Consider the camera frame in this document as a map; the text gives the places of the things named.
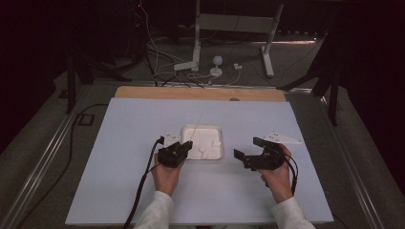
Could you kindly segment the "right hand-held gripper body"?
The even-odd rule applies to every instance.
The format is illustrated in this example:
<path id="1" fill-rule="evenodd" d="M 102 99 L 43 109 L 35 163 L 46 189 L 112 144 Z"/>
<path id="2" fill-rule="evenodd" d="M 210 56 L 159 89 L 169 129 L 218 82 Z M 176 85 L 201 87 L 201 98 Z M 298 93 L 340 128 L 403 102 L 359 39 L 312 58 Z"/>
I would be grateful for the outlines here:
<path id="1" fill-rule="evenodd" d="M 281 148 L 282 144 L 300 144 L 301 140 L 283 135 L 277 132 L 266 135 L 262 138 L 270 142 L 269 147 L 262 148 L 263 151 L 260 155 L 257 156 L 247 156 L 243 160 L 243 164 L 246 169 L 252 171 L 256 170 L 276 170 L 284 162 L 286 162 L 292 172 L 298 171 L 297 163 L 290 156 L 287 156 L 284 153 L 284 150 Z"/>

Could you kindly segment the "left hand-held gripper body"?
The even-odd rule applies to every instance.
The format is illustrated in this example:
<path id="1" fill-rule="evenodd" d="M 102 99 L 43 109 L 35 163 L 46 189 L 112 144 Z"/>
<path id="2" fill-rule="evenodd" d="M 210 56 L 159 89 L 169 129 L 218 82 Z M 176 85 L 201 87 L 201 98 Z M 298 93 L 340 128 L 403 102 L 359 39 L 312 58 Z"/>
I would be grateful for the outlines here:
<path id="1" fill-rule="evenodd" d="M 158 161 L 166 167 L 176 168 L 185 161 L 185 156 L 180 156 L 181 137 L 168 131 L 162 137 L 162 147 L 158 150 Z"/>

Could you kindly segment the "white square tray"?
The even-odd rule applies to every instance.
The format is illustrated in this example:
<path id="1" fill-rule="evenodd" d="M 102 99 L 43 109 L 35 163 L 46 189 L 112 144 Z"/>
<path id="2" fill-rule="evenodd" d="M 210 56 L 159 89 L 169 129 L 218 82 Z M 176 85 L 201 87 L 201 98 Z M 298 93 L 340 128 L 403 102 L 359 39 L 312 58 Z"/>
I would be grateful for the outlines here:
<path id="1" fill-rule="evenodd" d="M 189 141 L 190 136 L 194 130 L 195 125 L 186 125 L 182 128 L 181 138 L 182 142 Z M 214 140 L 220 140 L 222 142 L 222 147 L 214 148 L 211 147 L 211 142 Z M 193 147 L 188 153 L 188 159 L 190 160 L 219 160 L 224 155 L 222 131 L 217 125 L 202 125 L 200 124 L 197 128 L 196 133 L 193 138 Z M 200 159 L 199 149 L 205 146 L 209 152 L 209 159 Z"/>

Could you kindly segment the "thin white thread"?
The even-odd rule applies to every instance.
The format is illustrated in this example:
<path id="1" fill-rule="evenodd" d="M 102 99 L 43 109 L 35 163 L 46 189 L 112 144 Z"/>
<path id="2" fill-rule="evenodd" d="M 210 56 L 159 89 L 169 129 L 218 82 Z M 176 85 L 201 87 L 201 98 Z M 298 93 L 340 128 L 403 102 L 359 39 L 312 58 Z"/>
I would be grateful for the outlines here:
<path id="1" fill-rule="evenodd" d="M 202 118 L 203 118 L 203 114 L 204 114 L 204 112 L 202 112 L 202 113 L 200 114 L 200 116 L 199 116 L 199 119 L 198 119 L 198 121 L 197 121 L 197 123 L 196 123 L 196 125 L 195 125 L 195 127 L 194 127 L 193 132 L 192 132 L 192 135 L 190 136 L 190 139 L 189 139 L 190 141 L 193 141 L 194 134 L 196 133 L 197 128 L 198 128 L 198 126 L 199 126 L 200 123 L 201 123 L 201 120 L 202 120 Z"/>

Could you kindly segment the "person's left hand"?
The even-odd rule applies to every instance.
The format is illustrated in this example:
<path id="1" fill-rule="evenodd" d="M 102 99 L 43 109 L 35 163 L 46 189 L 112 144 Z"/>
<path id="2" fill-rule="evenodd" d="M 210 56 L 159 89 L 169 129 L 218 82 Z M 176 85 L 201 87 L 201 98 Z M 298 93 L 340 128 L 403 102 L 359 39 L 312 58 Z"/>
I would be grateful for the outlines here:
<path id="1" fill-rule="evenodd" d="M 152 170 L 152 175 L 155 188 L 157 191 L 163 192 L 171 197 L 178 186 L 183 162 L 178 167 L 171 168 L 160 165 L 158 155 L 154 155 L 154 161 L 155 164 L 154 169 Z"/>

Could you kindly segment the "person's right hand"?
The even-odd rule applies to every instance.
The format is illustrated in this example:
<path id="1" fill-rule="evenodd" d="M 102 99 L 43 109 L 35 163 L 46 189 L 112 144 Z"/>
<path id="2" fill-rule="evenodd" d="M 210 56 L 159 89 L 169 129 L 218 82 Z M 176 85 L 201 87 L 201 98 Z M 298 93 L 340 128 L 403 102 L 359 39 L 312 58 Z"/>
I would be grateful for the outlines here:
<path id="1" fill-rule="evenodd" d="M 276 203 L 281 203 L 293 197 L 289 182 L 289 166 L 286 162 L 276 170 L 260 170 L 259 173 Z"/>

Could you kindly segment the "pale lilac table mat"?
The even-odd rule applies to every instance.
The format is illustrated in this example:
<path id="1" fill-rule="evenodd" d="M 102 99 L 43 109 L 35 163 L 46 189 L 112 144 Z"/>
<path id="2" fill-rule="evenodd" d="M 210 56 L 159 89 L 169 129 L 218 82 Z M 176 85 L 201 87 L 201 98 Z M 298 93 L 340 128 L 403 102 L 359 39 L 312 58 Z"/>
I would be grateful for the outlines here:
<path id="1" fill-rule="evenodd" d="M 268 224 L 275 202 L 258 173 L 233 155 L 258 155 L 253 137 L 278 132 L 301 140 L 289 149 L 298 164 L 295 197 L 306 218 L 330 222 L 332 215 L 300 128 L 287 102 L 114 98 L 66 218 L 70 225 L 120 225 L 139 218 L 155 192 L 141 177 L 156 140 L 188 124 L 221 128 L 224 156 L 188 160 L 173 195 L 172 223 L 191 225 Z"/>

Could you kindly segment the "white power strip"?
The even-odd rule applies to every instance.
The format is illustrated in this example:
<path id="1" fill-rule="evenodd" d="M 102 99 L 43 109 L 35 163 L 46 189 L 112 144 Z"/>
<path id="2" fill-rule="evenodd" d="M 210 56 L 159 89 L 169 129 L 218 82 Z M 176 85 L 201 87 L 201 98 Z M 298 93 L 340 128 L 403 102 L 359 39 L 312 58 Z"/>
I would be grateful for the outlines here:
<path id="1" fill-rule="evenodd" d="M 184 70 L 191 70 L 198 66 L 198 64 L 194 61 L 184 62 L 180 64 L 175 64 L 173 66 L 175 72 L 184 71 Z"/>

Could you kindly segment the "black tripod stand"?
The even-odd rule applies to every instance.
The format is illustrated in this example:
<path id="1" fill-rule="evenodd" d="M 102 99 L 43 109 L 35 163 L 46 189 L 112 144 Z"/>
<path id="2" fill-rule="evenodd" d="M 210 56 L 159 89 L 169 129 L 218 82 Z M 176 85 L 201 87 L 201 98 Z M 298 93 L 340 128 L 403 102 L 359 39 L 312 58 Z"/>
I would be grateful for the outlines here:
<path id="1" fill-rule="evenodd" d="M 339 52 L 335 45 L 336 33 L 329 31 L 324 38 L 322 46 L 310 64 L 307 73 L 287 85 L 277 86 L 278 90 L 290 91 L 293 88 L 317 78 L 311 93 L 314 96 L 324 96 L 330 90 L 328 116 L 333 126 L 337 125 L 336 108 L 339 85 Z"/>
<path id="2" fill-rule="evenodd" d="M 130 78 L 126 78 L 113 70 L 105 67 L 100 62 L 94 60 L 89 54 L 81 50 L 77 46 L 69 47 L 66 50 L 67 62 L 67 91 L 68 99 L 66 113 L 70 114 L 76 103 L 76 83 L 78 78 L 82 84 L 92 84 L 95 80 L 92 69 L 105 73 L 108 77 L 121 82 L 130 82 Z"/>

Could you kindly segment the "small white round lamp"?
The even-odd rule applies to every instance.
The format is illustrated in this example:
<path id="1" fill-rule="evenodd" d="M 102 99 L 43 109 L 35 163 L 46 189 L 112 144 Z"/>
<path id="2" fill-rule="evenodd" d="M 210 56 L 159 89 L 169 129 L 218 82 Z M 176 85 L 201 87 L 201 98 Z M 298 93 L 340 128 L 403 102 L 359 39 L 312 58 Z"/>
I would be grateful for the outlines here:
<path id="1" fill-rule="evenodd" d="M 214 68 L 210 70 L 210 74 L 214 77 L 219 77 L 223 74 L 220 66 L 223 64 L 223 58 L 220 55 L 216 55 L 213 58 Z"/>

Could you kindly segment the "black square floor socket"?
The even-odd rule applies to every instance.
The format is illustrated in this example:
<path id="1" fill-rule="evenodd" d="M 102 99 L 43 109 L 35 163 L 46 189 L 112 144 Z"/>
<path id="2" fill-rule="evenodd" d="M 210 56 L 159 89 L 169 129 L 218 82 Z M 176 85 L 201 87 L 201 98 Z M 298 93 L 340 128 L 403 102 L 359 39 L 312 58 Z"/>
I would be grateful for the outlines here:
<path id="1" fill-rule="evenodd" d="M 78 119 L 78 126 L 92 126 L 95 121 L 93 114 L 81 114 Z"/>

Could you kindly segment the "aluminium floor rail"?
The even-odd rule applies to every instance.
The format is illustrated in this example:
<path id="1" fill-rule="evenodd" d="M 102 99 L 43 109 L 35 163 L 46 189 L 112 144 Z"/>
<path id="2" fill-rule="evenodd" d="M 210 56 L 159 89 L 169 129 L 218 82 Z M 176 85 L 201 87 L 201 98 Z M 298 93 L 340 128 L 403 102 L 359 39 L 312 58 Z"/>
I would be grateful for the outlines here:
<path id="1" fill-rule="evenodd" d="M 51 97 L 0 156 L 0 229 L 18 227 L 90 90 L 80 88 L 70 112 Z"/>
<path id="2" fill-rule="evenodd" d="M 362 211 L 365 215 L 367 222 L 370 225 L 371 229 L 386 229 L 383 225 L 383 222 L 380 216 L 377 214 L 369 191 L 367 190 L 362 178 L 360 177 L 350 155 L 348 148 L 345 146 L 344 141 L 340 134 L 338 133 L 335 126 L 330 122 L 328 116 L 329 105 L 327 100 L 324 97 L 314 97 L 318 109 L 320 110 L 323 119 L 326 122 L 326 126 L 329 129 L 331 138 L 337 145 L 337 153 L 342 160 L 343 167 L 345 172 L 350 180 L 354 193 L 357 197 L 357 200 L 362 208 Z"/>

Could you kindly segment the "white metal stand frame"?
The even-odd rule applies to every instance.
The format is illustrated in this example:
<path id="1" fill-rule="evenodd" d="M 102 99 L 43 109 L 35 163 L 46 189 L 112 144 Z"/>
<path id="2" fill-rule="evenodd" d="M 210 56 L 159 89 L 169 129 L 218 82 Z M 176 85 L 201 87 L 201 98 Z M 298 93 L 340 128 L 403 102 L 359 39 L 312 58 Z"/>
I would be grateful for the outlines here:
<path id="1" fill-rule="evenodd" d="M 284 3 L 279 3 L 273 16 L 259 17 L 230 15 L 225 13 L 203 13 L 201 12 L 201 0 L 196 0 L 195 37 L 192 55 L 193 67 L 191 68 L 191 71 L 197 73 L 200 67 L 201 30 L 254 32 L 266 33 L 268 35 L 267 42 L 261 47 L 261 56 L 265 66 L 266 76 L 272 77 L 274 75 L 274 70 L 269 51 L 280 22 L 284 5 Z"/>

